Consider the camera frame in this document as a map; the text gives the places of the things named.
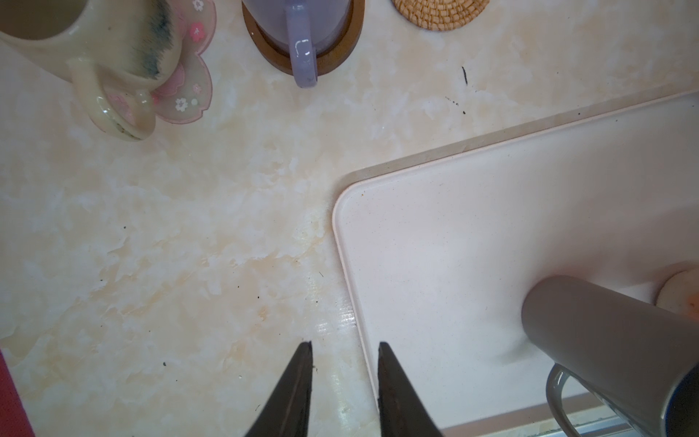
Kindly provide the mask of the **dark grey ceramic mug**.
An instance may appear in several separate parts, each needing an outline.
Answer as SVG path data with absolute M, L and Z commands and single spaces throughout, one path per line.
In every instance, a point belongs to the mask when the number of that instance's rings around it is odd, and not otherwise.
M 585 280 L 539 282 L 522 306 L 529 340 L 554 362 L 546 399 L 562 431 L 569 378 L 644 436 L 698 433 L 698 323 Z

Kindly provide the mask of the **cream ceramic mug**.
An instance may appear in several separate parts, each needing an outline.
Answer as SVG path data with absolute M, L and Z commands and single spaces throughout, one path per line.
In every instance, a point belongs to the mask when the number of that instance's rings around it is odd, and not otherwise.
M 1 39 L 70 82 L 92 122 L 127 141 L 153 133 L 151 93 L 182 50 L 170 1 L 4 1 Z

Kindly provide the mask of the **pink flower coaster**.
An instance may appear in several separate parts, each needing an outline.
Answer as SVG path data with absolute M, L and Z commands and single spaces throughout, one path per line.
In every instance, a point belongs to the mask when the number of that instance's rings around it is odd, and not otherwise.
M 211 1 L 107 1 L 103 56 L 89 71 L 94 122 L 132 141 L 157 119 L 187 124 L 209 108 L 213 85 L 202 55 L 217 24 Z

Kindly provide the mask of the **lavender ceramic mug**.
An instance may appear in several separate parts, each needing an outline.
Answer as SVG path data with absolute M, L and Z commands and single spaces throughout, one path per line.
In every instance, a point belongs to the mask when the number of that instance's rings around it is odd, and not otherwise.
M 258 34 L 289 60 L 300 88 L 315 87 L 320 57 L 337 45 L 351 21 L 353 3 L 343 1 L 244 1 Z

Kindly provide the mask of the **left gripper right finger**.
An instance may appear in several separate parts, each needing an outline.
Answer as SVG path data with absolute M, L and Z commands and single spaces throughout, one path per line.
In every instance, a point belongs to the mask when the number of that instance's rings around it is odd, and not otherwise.
M 387 342 L 378 358 L 380 435 L 442 437 Z

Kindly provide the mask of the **tan rattan round coaster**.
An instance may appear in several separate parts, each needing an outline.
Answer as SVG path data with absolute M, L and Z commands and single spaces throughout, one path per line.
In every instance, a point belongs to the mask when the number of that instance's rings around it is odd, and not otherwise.
M 452 31 L 482 14 L 489 0 L 392 0 L 395 9 L 417 27 L 435 32 Z

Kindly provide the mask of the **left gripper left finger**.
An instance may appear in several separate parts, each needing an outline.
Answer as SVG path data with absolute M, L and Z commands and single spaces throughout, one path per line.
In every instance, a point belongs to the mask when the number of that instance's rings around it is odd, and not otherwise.
M 246 436 L 306 437 L 311 412 L 312 377 L 312 343 L 302 342 Z

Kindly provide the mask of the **brown wooden round coaster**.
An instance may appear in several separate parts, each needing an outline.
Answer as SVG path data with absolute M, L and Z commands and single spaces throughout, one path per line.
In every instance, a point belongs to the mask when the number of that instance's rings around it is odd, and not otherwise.
M 328 74 L 344 63 L 355 49 L 360 39 L 365 13 L 365 3 L 363 1 L 352 1 L 352 3 L 351 21 L 349 22 L 346 33 L 335 47 L 320 57 L 320 76 Z M 244 11 L 244 6 L 242 6 L 242 15 L 249 36 L 258 51 L 260 51 L 260 54 L 273 67 L 291 76 L 289 60 L 273 51 L 270 45 L 258 34 L 257 26 L 252 23 L 249 14 Z

